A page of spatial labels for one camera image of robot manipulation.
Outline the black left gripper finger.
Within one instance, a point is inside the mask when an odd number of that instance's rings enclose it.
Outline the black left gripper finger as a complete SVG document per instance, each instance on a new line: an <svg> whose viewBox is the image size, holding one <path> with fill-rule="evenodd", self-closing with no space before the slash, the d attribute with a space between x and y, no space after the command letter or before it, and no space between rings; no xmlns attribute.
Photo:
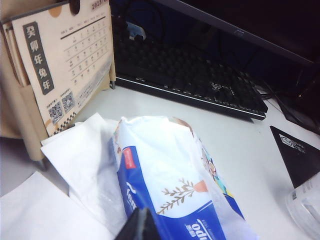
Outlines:
<svg viewBox="0 0 320 240"><path fill-rule="evenodd" d="M115 240L160 240L156 224L148 208L136 208Z"/></svg>

